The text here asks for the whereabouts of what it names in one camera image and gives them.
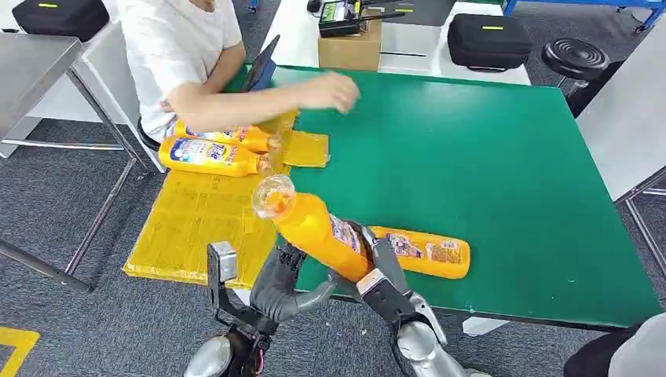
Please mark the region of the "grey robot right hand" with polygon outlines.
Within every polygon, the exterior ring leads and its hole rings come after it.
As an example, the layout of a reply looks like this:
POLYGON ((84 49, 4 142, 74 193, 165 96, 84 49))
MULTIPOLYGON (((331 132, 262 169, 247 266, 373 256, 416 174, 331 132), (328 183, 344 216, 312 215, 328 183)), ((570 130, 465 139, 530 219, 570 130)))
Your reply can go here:
MULTIPOLYGON (((400 294, 406 294, 409 291, 403 269, 400 267, 395 251, 390 242, 385 238, 380 238, 366 225, 355 221, 344 221, 357 234, 361 245, 364 247, 365 255, 371 263, 371 270, 378 269, 388 279, 388 281, 397 289, 400 294)), ((355 282, 346 280, 337 274, 336 271, 329 269, 327 280, 324 281, 327 294, 332 297, 344 296, 351 302, 362 302, 361 293, 357 290, 355 282)))

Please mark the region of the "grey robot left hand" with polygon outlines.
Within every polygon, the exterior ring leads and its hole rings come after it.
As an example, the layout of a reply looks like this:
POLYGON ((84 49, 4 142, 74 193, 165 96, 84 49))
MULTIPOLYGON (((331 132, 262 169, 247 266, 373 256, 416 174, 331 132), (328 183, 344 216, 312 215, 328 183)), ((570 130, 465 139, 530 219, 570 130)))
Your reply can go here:
POLYGON ((253 284, 250 306, 270 320, 281 323, 326 302, 337 288, 329 276, 312 291, 295 290, 305 258, 306 254, 290 243, 277 244, 253 284))

